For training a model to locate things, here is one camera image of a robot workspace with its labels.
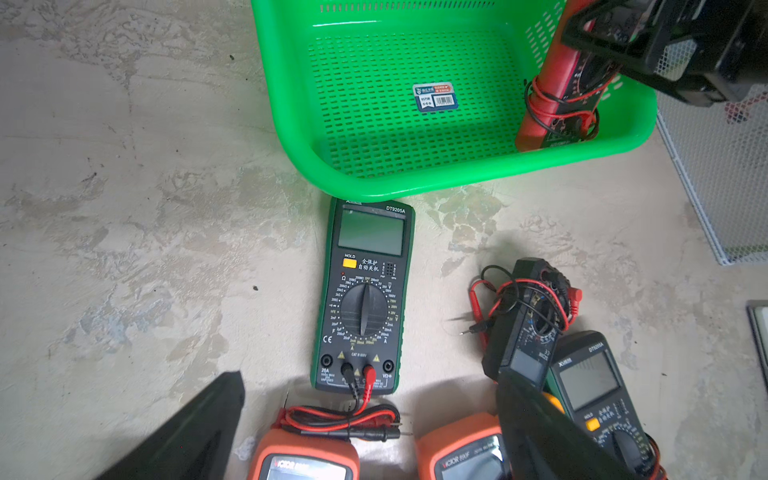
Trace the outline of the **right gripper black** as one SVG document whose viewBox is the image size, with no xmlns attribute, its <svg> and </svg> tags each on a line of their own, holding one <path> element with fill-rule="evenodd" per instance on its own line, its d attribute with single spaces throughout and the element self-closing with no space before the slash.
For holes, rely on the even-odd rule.
<svg viewBox="0 0 768 480">
<path fill-rule="evenodd" d="M 764 1 L 591 1 L 563 19 L 564 45 L 688 105 L 738 102 L 767 82 Z"/>
</svg>

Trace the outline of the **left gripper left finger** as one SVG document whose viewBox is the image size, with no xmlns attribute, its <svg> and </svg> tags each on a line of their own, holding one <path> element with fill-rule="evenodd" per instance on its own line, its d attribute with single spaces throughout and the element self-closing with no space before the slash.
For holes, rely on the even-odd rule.
<svg viewBox="0 0 768 480">
<path fill-rule="evenodd" d="M 245 400 L 239 371 L 220 374 L 101 479 L 222 479 Z"/>
</svg>

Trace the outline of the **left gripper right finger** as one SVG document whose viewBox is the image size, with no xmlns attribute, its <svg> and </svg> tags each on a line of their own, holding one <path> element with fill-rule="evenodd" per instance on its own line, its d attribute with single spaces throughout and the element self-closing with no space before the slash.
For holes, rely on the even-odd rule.
<svg viewBox="0 0 768 480">
<path fill-rule="evenodd" d="M 515 479 L 634 479 L 523 376 L 498 376 L 496 404 Z"/>
</svg>

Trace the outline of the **dark green multimeter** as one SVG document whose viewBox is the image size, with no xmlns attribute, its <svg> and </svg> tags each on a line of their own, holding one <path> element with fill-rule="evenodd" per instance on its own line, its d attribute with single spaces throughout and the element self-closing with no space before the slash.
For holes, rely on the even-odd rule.
<svg viewBox="0 0 768 480">
<path fill-rule="evenodd" d="M 655 441 L 645 433 L 606 337 L 589 330 L 558 340 L 544 391 L 600 448 L 643 479 L 664 479 Z"/>
<path fill-rule="evenodd" d="M 415 212 L 404 203 L 332 199 L 311 383 L 350 394 L 353 405 L 292 407 L 285 426 L 344 439 L 398 437 L 399 411 L 371 400 L 400 383 L 414 225 Z"/>
</svg>

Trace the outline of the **red multimeter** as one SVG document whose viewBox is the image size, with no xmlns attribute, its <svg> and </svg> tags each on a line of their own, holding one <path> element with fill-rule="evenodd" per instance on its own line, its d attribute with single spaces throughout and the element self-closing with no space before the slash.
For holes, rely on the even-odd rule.
<svg viewBox="0 0 768 480">
<path fill-rule="evenodd" d="M 570 18 L 590 5 L 566 3 L 539 74 L 525 84 L 526 112 L 515 139 L 520 152 L 590 141 L 599 133 L 598 104 L 619 66 L 562 41 Z"/>
</svg>

